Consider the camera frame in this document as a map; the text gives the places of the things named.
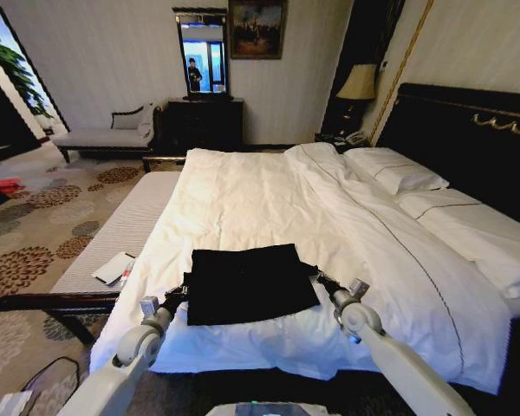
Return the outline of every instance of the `picture frame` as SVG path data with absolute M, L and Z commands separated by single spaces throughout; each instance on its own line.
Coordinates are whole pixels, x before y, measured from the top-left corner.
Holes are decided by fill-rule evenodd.
M 232 59 L 281 59 L 287 0 L 230 0 Z

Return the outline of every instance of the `booklet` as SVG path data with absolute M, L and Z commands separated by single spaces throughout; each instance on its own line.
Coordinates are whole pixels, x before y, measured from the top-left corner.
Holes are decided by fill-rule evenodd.
M 121 277 L 125 268 L 134 260 L 134 256 L 127 254 L 125 251 L 120 251 L 112 257 L 112 260 L 95 271 L 93 277 L 105 284 L 111 284 Z

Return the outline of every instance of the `telephone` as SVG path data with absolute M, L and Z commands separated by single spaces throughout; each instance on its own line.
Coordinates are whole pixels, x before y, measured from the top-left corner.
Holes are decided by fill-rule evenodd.
M 358 131 L 351 133 L 343 140 L 346 141 L 350 146 L 357 146 L 361 142 L 366 141 L 366 137 L 364 136 L 364 132 Z

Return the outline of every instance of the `folded black garment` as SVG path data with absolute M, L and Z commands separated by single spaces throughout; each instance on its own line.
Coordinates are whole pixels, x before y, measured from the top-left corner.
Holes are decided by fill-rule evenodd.
M 319 305 L 294 244 L 245 251 L 194 250 L 188 286 L 188 325 L 265 321 Z

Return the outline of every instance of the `nightstand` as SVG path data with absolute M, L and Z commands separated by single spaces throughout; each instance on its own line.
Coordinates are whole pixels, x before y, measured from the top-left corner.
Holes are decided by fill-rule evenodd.
M 363 140 L 360 143 L 351 145 L 350 143 L 343 141 L 340 136 L 325 133 L 316 133 L 314 137 L 314 142 L 332 144 L 338 153 L 345 153 L 347 150 L 355 149 L 358 147 L 369 147 L 367 140 Z

